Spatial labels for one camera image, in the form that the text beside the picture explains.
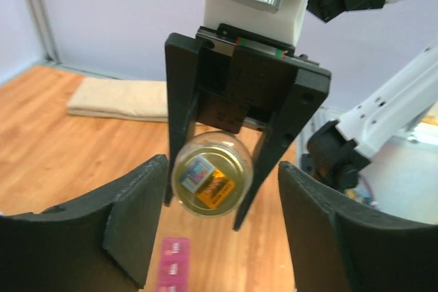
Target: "white wall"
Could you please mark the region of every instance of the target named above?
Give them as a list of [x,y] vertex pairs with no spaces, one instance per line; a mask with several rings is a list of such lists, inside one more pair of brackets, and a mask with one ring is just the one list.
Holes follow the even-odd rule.
[[0,0],[0,83],[42,59],[26,0]]
[[438,224],[438,145],[391,138],[363,174],[382,211]]
[[[193,36],[203,0],[45,0],[63,62],[131,79],[165,79],[164,41]],[[437,34],[438,0],[347,13],[325,25],[308,14],[298,52],[333,71],[326,106],[349,109]]]
[[165,79],[164,42],[193,36],[203,0],[44,0],[62,61],[128,79]]

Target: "jar label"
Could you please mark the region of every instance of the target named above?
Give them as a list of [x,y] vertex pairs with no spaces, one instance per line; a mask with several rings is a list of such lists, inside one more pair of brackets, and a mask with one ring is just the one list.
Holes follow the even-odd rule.
[[181,175],[179,182],[192,193],[196,193],[215,169],[215,166],[208,160],[198,155],[187,164],[187,168]]
[[214,210],[224,202],[233,189],[235,189],[234,181],[229,180],[219,169],[215,168],[204,188],[196,193],[196,197]]

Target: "glass jar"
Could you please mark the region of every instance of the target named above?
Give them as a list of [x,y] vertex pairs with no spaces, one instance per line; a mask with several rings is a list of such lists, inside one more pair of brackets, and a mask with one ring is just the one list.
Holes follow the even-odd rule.
[[242,202],[253,181],[253,160],[233,134],[201,133],[178,153],[172,189],[190,212],[208,217],[224,215]]

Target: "jar lid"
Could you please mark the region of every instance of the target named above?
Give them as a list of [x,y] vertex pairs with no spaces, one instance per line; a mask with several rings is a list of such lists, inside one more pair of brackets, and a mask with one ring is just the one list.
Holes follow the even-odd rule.
[[247,175],[240,157],[226,145],[203,144],[185,152],[175,162],[172,188],[187,210],[197,215],[219,216],[242,201]]

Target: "sticker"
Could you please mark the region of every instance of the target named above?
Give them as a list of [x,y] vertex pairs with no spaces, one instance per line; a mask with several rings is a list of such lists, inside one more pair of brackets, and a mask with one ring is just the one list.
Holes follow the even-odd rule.
[[177,275],[178,274],[178,263],[173,263],[169,267],[169,275]]
[[192,193],[196,193],[214,170],[214,165],[198,155],[189,162],[179,182]]
[[215,169],[206,186],[196,193],[196,197],[207,207],[214,210],[224,202],[233,189],[235,189],[234,181],[229,180],[220,170]]
[[178,253],[179,253],[179,243],[178,242],[172,243],[172,249],[166,250],[166,252],[165,252],[166,256],[170,256],[172,254],[178,254]]

